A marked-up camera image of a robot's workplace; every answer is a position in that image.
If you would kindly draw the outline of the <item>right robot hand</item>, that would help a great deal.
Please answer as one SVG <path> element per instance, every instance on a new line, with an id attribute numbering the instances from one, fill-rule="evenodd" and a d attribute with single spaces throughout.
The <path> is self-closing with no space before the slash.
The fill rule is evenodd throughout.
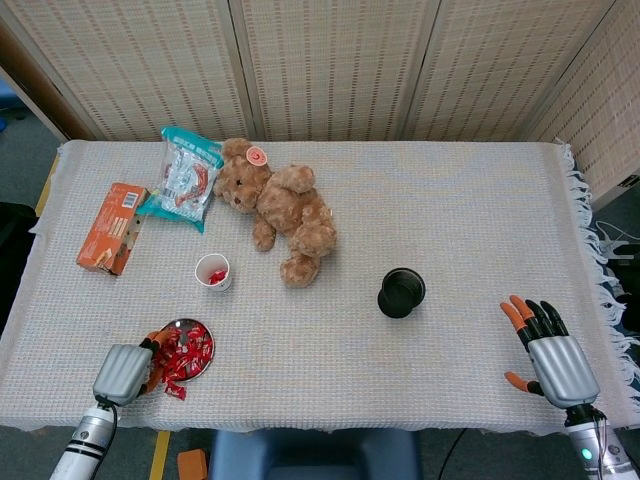
<path id="1" fill-rule="evenodd" d="M 524 380 L 508 371 L 505 379 L 516 389 L 543 396 L 559 409 L 590 405 L 600 387 L 578 341 L 569 334 L 560 314 L 550 303 L 517 295 L 500 304 L 522 343 L 536 374 Z"/>

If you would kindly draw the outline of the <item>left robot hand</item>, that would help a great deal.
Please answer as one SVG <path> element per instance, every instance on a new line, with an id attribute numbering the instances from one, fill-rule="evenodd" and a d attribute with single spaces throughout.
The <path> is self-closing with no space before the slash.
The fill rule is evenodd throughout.
<path id="1" fill-rule="evenodd" d="M 114 344 L 93 384 L 95 399 L 125 406 L 154 390 L 163 375 L 163 367 L 154 360 L 171 336 L 170 330 L 161 330 L 149 333 L 138 345 Z"/>

